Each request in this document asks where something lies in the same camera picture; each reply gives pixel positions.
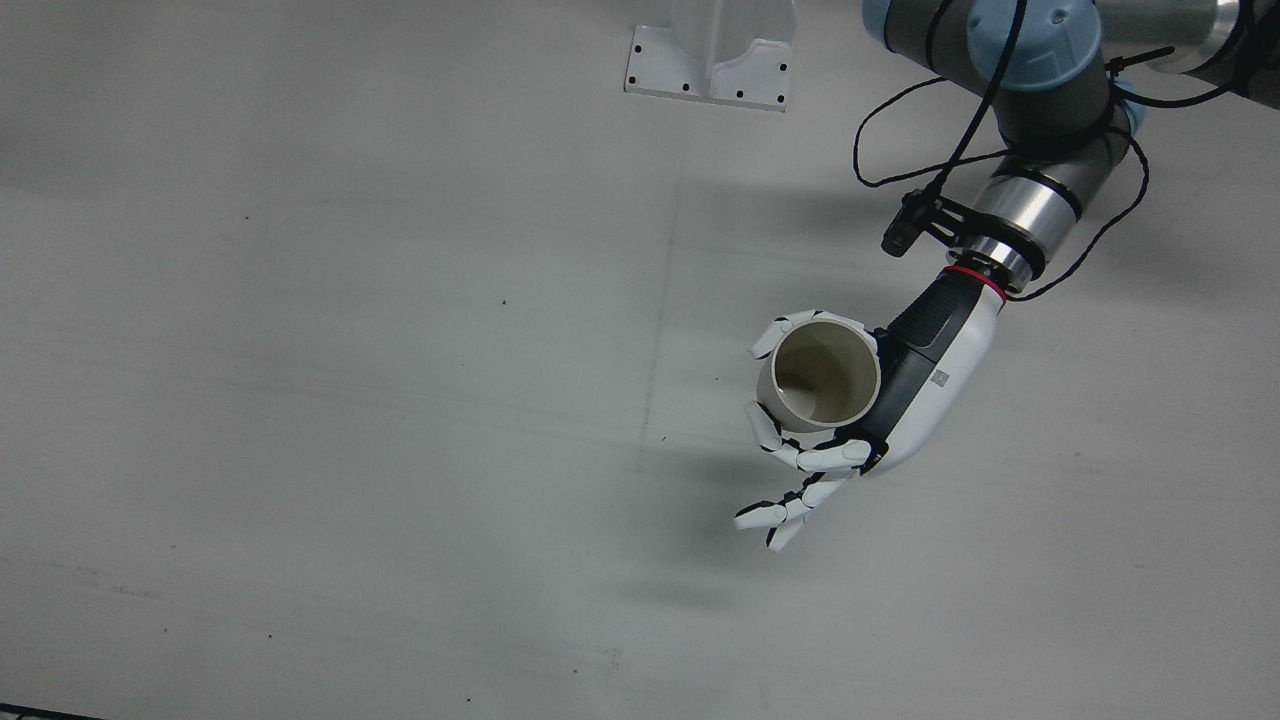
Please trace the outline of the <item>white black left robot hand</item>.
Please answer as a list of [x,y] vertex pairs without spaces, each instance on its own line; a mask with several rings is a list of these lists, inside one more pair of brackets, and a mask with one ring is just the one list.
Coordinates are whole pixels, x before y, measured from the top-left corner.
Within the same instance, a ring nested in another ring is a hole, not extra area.
[[774,318],[750,348],[762,368],[745,413],[760,450],[803,480],[733,525],[765,529],[781,551],[847,482],[910,459],[980,365],[1005,301],[991,278],[951,265],[878,329],[822,310]]

